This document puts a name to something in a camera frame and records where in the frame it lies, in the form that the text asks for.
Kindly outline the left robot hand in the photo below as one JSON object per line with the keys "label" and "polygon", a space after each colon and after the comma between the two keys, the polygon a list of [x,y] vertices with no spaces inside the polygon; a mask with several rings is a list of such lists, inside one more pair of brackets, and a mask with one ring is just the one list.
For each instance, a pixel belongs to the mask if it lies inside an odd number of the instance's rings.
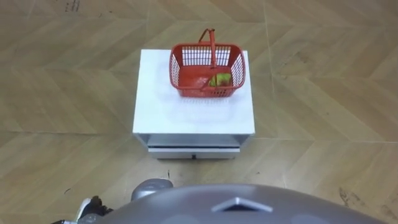
{"label": "left robot hand", "polygon": [[77,211],[75,220],[78,221],[79,219],[89,214],[96,214],[103,217],[113,211],[114,210],[112,208],[103,205],[100,197],[98,195],[95,195],[92,198],[85,198],[82,201]]}

